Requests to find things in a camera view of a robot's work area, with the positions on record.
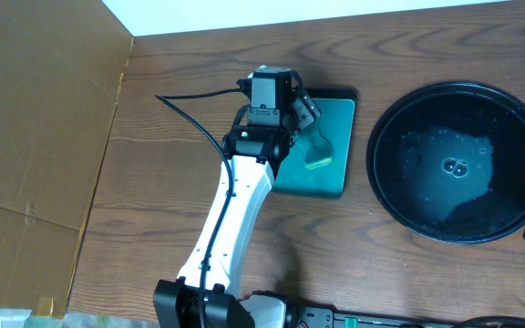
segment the brown cardboard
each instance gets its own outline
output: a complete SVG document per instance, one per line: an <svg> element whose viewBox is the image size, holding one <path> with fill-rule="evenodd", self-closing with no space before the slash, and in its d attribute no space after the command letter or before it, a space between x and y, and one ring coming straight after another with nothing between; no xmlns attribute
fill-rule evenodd
<svg viewBox="0 0 525 328"><path fill-rule="evenodd" d="M0 1L0 307L66 311L131 42L99 1Z"/></svg>

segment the wooden table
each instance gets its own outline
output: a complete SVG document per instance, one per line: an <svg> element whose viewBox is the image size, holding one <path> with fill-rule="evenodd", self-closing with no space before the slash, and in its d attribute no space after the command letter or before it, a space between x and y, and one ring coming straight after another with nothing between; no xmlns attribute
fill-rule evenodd
<svg viewBox="0 0 525 328"><path fill-rule="evenodd" d="M233 87L261 64L297 69L310 87L354 87L360 101L344 195L271 193L243 296L272 290L340 311L445 320L525 317L521 231L475 246L428 240L391 218L365 172L372 127L418 87L473 80L525 102L525 1L136 38L69 310L156 320L156 282L174 280L187 260L221 161L154 95ZM177 103L221 140L245 101Z"/></svg>

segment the white wall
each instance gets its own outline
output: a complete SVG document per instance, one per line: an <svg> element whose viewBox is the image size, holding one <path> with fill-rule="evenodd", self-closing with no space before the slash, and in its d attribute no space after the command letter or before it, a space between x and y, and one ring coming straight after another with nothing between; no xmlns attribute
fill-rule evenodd
<svg viewBox="0 0 525 328"><path fill-rule="evenodd" d="M501 0L103 0L133 36Z"/></svg>

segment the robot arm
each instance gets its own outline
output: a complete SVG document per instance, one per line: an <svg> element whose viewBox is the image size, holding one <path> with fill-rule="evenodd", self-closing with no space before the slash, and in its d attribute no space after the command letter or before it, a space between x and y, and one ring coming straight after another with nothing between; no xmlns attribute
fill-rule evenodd
<svg viewBox="0 0 525 328"><path fill-rule="evenodd" d="M292 88L292 79L298 82ZM252 78L238 82L252 100L248 124L240 125L243 112L224 137L222 150L230 162L234 194L211 249L206 273L205 312L209 326L283 327L284 301L253 296L238 302L242 263L259 209L271 190L281 162L302 128L320 115L303 88L301 78L289 68L260 67ZM198 326L198 290L204 251L212 237L228 190L228 172L221 166L218 191L210 213L188 261L175 282L159 281L153 303L162 327Z"/></svg>

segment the black bowl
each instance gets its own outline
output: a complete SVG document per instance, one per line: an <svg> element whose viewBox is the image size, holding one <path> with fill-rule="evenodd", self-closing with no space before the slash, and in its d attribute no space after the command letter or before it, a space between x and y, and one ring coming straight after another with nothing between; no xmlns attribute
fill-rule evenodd
<svg viewBox="0 0 525 328"><path fill-rule="evenodd" d="M400 223L436 241L493 241L525 223L525 105L477 83L402 97L378 120L366 165Z"/></svg>

